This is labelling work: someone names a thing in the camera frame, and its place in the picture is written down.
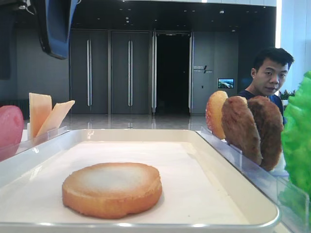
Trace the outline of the robot arm dark blue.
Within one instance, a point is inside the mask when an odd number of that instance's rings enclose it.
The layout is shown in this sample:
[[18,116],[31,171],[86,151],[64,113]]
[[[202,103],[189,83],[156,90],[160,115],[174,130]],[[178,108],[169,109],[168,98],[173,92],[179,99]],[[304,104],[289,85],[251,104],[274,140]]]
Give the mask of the robot arm dark blue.
[[79,0],[15,0],[17,9],[34,9],[38,20],[39,41],[49,56],[64,60],[69,52],[69,33]]

